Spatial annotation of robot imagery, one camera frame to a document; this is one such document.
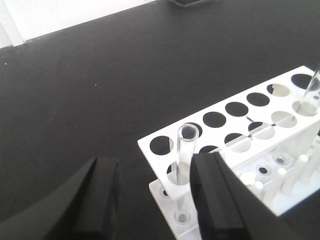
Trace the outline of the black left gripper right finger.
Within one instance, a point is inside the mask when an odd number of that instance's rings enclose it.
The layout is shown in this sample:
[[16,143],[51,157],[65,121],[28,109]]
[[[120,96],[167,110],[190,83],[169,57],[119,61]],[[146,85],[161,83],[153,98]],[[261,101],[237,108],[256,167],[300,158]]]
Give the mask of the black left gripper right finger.
[[190,188],[204,240],[318,240],[320,192],[281,216],[273,214],[218,152],[194,154]]

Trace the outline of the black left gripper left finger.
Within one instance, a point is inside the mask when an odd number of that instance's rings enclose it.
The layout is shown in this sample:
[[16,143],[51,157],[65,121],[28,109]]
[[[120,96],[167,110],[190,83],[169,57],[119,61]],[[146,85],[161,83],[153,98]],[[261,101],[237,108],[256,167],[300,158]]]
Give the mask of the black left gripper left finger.
[[2,221],[0,238],[112,240],[119,202],[119,160],[93,158],[45,198]]

